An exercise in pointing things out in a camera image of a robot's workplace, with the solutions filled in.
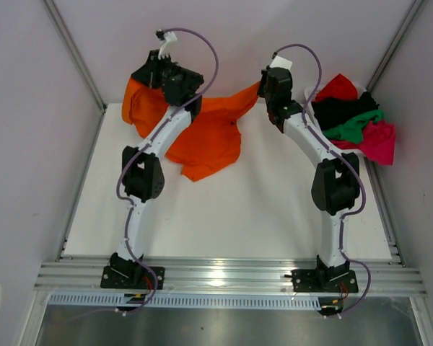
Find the orange t shirt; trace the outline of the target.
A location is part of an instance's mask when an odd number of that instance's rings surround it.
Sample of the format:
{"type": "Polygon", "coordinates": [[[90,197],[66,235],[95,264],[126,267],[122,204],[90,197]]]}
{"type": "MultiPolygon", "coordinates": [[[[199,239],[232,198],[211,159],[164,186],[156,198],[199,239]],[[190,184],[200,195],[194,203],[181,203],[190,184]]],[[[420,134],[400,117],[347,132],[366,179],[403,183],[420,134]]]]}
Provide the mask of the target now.
{"type": "MultiPolygon", "coordinates": [[[[181,165],[181,174],[193,182],[234,164],[241,152],[242,136],[237,121],[258,100],[257,82],[229,97],[204,98],[201,111],[175,140],[166,158],[181,165]]],[[[162,119],[167,104],[162,91],[128,80],[121,116],[147,137],[162,119]]]]}

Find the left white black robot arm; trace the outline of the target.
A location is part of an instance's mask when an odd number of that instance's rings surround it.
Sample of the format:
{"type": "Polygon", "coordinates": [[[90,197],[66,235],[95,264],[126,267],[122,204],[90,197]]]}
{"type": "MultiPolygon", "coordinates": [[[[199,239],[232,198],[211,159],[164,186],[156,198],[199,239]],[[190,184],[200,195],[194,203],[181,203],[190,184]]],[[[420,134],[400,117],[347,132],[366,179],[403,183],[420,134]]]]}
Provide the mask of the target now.
{"type": "Polygon", "coordinates": [[[161,160],[178,136],[188,128],[201,111],[199,87],[201,74],[183,68],[158,50],[149,52],[146,63],[131,78],[149,89],[158,89],[165,98],[166,109],[152,132],[137,146],[122,152],[122,172],[116,187],[124,192],[122,200],[130,203],[123,240],[104,267],[101,288],[153,289],[161,286],[162,268],[147,270],[144,255],[152,203],[165,186],[161,160]]]}

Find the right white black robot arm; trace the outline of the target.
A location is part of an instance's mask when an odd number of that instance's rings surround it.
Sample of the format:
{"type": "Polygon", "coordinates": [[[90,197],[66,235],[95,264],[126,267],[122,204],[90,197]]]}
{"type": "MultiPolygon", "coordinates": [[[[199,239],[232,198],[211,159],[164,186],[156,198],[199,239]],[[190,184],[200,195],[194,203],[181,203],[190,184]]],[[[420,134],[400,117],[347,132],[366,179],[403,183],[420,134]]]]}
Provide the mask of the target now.
{"type": "Polygon", "coordinates": [[[341,287],[357,292],[357,279],[350,269],[346,251],[346,214],[360,195],[359,159],[334,148],[319,134],[292,99],[293,78],[282,67],[261,72],[258,96],[266,102],[270,122],[293,140],[315,168],[311,197],[321,212],[320,251],[313,269],[291,271],[296,293],[339,293],[341,287]]]}

